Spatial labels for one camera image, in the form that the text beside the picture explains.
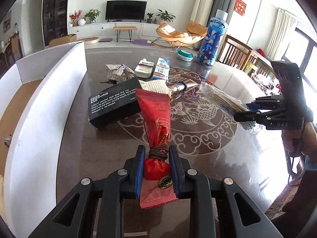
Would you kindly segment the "person's right hand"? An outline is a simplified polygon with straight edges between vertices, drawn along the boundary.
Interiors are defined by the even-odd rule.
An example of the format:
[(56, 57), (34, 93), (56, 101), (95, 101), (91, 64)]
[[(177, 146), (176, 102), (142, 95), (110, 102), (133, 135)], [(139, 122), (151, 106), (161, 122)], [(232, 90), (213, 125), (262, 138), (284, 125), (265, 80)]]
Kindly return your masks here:
[(293, 152), (298, 148), (304, 155), (309, 156), (312, 163), (316, 163), (316, 131), (312, 123), (306, 123), (300, 130), (282, 131), (283, 146)]

